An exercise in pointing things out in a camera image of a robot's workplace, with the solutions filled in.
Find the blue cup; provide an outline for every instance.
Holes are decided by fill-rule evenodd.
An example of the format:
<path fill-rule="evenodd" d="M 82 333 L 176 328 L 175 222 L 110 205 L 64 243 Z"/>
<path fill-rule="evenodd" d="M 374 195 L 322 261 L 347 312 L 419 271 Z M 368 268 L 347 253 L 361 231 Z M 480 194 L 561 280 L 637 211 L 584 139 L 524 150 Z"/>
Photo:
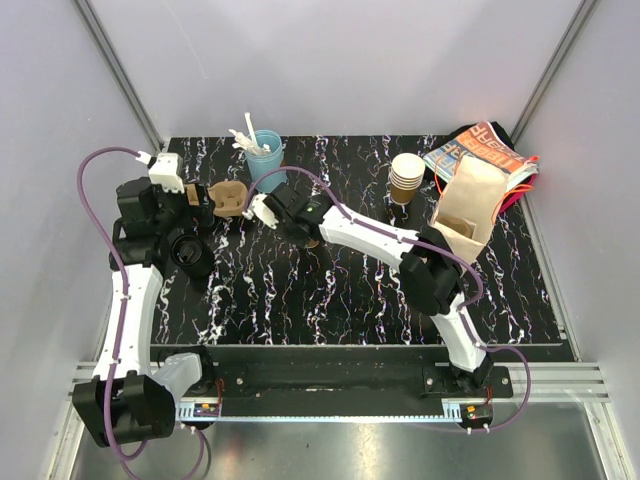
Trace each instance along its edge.
<path fill-rule="evenodd" d="M 282 139 L 280 139 L 277 133 L 271 130 L 258 130 L 255 134 L 258 146 L 262 148 L 266 143 L 269 145 L 271 153 L 268 155 L 253 155 L 247 151 L 244 152 L 247 164 L 249 165 L 249 172 L 251 172 L 252 182 L 255 182 L 265 173 L 271 172 L 282 165 L 282 157 L 284 156 Z M 261 181 L 257 189 L 260 193 L 271 193 L 278 185 L 286 182 L 287 173 L 278 172 Z"/>

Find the magazine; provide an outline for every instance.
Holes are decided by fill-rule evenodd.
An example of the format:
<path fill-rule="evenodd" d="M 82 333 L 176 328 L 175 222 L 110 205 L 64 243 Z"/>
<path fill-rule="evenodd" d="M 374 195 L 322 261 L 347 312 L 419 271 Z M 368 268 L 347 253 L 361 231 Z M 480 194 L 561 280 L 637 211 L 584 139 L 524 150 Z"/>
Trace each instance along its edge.
<path fill-rule="evenodd" d="M 453 140 L 424 156 L 424 161 L 438 177 L 451 181 L 456 164 L 463 155 L 472 155 L 495 165 L 509 174 L 508 190 L 538 173 L 537 158 L 525 158 L 505 145 L 489 122 L 481 122 L 465 130 Z"/>

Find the metal floor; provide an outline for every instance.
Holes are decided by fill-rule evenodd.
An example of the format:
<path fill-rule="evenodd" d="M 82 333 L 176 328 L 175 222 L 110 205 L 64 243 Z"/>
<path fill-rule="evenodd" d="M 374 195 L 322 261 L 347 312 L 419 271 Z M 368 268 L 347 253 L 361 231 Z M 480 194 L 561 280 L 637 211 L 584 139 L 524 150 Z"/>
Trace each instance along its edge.
<path fill-rule="evenodd" d="M 514 410 L 509 404 L 496 405 L 497 421 Z M 579 404 L 529 405 L 514 425 L 488 436 L 425 428 L 409 424 L 220 423 L 206 430 L 212 446 L 211 466 L 205 472 L 203 465 L 194 478 L 606 478 Z M 130 466 L 142 479 L 175 480 L 184 477 L 197 455 L 197 439 L 176 431 L 166 440 L 150 442 Z M 73 472 L 76 480 L 128 479 L 113 453 L 98 448 L 86 432 Z"/>

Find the white plastic utensil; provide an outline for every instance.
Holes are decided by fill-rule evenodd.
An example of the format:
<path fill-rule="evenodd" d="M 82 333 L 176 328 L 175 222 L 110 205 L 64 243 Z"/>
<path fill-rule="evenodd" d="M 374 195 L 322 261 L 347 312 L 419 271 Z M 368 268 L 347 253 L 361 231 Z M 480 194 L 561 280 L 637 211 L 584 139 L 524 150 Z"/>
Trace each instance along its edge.
<path fill-rule="evenodd" d="M 244 119 L 247 121 L 247 128 L 249 129 L 249 135 L 251 136 L 251 141 L 256 147 L 258 147 L 258 142 L 256 141 L 256 132 L 253 130 L 253 124 L 251 123 L 251 114 L 249 112 L 246 112 L 244 114 Z"/>
<path fill-rule="evenodd" d="M 271 153 L 271 149 L 269 145 L 265 143 L 264 148 L 258 147 L 254 144 L 244 133 L 237 132 L 233 129 L 229 129 L 229 132 L 234 136 L 235 143 L 232 145 L 233 148 L 241 148 L 252 155 L 268 155 Z"/>

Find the white wall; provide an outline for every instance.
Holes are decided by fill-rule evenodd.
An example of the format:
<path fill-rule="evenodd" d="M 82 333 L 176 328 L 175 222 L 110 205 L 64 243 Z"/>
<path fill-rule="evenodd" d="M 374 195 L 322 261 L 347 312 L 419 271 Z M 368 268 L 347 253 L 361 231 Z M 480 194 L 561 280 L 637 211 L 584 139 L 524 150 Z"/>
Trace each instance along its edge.
<path fill-rule="evenodd" d="M 91 0 L 162 136 L 514 127 L 578 0 Z"/>
<path fill-rule="evenodd" d="M 149 146 L 70 1 L 2 1 L 0 59 L 0 476 L 35 479 L 110 292 L 77 165 L 103 146 Z M 87 190 L 112 221 L 115 187 L 142 171 L 122 156 L 100 163 Z"/>
<path fill-rule="evenodd" d="M 585 360 L 600 363 L 640 472 L 640 3 L 601 2 L 519 150 L 540 155 L 531 199 Z"/>

